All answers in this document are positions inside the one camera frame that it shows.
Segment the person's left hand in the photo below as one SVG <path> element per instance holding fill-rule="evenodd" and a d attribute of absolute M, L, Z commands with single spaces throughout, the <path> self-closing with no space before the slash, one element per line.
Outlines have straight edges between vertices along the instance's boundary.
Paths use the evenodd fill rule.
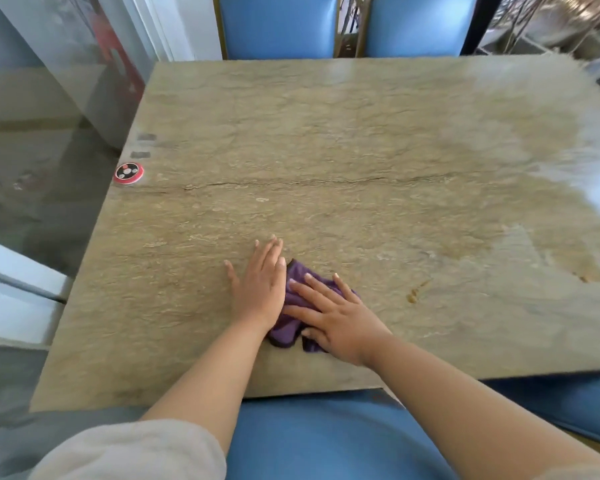
<path fill-rule="evenodd" d="M 279 257 L 283 240 L 279 239 Z M 234 321 L 247 325 L 264 337 L 275 325 L 285 300 L 285 285 L 278 284 L 278 263 L 272 274 L 264 273 L 264 250 L 267 242 L 255 242 L 253 254 L 241 278 L 240 296 L 232 296 Z"/>

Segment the person's right hand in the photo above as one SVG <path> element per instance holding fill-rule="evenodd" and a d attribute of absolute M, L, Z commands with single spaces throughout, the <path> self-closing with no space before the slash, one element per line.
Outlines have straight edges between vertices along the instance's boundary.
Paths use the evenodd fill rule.
<path fill-rule="evenodd" d="M 382 348 L 391 344 L 393 335 L 386 325 L 362 302 L 350 303 L 333 296 L 335 308 L 328 312 L 296 306 L 284 306 L 283 311 L 318 328 L 328 335 L 330 346 L 321 346 L 337 359 L 377 372 Z"/>

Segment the purple cleaning cloth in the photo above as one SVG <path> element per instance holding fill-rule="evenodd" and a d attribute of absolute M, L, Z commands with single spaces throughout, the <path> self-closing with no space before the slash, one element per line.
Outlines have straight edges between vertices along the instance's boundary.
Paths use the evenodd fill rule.
<path fill-rule="evenodd" d="M 307 274 L 311 275 L 317 282 L 323 283 L 323 285 L 333 293 L 344 297 L 343 292 L 336 281 L 321 277 L 321 275 L 314 272 L 309 267 L 305 266 L 294 258 L 291 259 L 287 265 L 285 300 L 283 306 L 296 306 L 319 311 L 319 308 L 317 308 L 311 301 L 307 301 L 304 296 L 296 293 L 296 291 L 293 290 L 289 284 L 290 281 L 294 281 L 308 286 L 304 279 L 305 275 Z M 268 332 L 267 339 L 272 346 L 282 349 L 293 347 L 296 343 L 296 340 L 301 339 L 302 348 L 305 353 L 323 353 L 323 348 L 321 348 L 316 341 L 311 340 L 303 335 L 303 330 L 306 327 L 307 325 L 304 322 L 296 319 L 292 315 L 286 314 L 282 310 L 275 325 Z"/>

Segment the person's right forearm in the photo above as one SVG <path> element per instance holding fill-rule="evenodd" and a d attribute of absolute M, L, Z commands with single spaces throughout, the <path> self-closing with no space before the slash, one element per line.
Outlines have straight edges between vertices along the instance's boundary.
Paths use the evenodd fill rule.
<path fill-rule="evenodd" d="M 365 353 L 463 480 L 600 480 L 600 453 L 393 335 Z"/>

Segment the person's left forearm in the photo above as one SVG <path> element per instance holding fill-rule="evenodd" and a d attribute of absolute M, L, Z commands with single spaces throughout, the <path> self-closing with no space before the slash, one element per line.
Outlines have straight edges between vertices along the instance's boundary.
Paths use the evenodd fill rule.
<path fill-rule="evenodd" d="M 227 454 L 258 351 L 276 318 L 251 314 L 235 319 L 141 420 L 198 425 Z"/>

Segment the blue padded chair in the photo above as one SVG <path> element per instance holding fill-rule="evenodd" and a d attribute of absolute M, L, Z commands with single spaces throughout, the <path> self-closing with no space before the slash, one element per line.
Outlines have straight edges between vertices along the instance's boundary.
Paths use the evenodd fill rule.
<path fill-rule="evenodd" d="M 600 443 L 600 371 L 482 382 L 555 426 Z"/>
<path fill-rule="evenodd" d="M 223 58 L 330 59 L 340 0 L 214 0 Z"/>
<path fill-rule="evenodd" d="M 242 402 L 226 480 L 459 480 L 381 389 Z"/>
<path fill-rule="evenodd" d="M 478 0 L 368 0 L 357 57 L 457 57 Z"/>

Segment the red round call button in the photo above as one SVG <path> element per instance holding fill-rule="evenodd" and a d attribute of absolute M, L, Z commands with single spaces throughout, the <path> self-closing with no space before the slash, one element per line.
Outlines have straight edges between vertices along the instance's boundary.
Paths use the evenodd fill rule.
<path fill-rule="evenodd" d="M 144 167 L 136 162 L 126 162 L 118 165 L 112 178 L 118 185 L 133 185 L 144 176 Z"/>

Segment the light grey left sleeve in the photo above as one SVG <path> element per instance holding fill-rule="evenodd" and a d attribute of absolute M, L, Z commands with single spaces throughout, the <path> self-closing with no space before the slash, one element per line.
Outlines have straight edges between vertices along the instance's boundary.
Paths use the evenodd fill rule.
<path fill-rule="evenodd" d="M 226 455 L 208 430 L 179 420 L 87 429 L 50 451 L 28 480 L 225 480 Z"/>

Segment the glass partition panel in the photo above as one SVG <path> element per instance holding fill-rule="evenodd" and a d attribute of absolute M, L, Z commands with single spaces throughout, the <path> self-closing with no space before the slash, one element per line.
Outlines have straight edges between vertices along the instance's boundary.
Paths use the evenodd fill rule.
<path fill-rule="evenodd" d="M 74 277 L 153 67 L 128 0 L 0 0 L 0 245 Z"/>

